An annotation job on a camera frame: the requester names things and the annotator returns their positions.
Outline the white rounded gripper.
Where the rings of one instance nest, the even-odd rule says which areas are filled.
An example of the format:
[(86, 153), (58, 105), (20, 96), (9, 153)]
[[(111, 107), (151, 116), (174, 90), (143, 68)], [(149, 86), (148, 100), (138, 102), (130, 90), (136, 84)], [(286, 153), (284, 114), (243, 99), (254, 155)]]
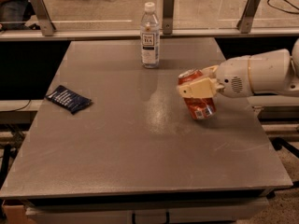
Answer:
[(204, 78), (177, 85), (177, 91), (183, 98), (212, 98), (219, 91), (230, 97), (249, 97), (249, 56), (236, 57), (201, 70)]

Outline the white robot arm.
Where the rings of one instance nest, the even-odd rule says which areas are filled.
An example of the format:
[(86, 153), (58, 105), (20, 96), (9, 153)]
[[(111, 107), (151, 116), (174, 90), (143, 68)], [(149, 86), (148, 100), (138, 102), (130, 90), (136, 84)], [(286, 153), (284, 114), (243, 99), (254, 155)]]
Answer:
[(183, 98), (230, 97), (255, 94), (299, 94), (299, 39), (292, 47), (226, 60), (202, 70), (203, 75), (177, 85)]

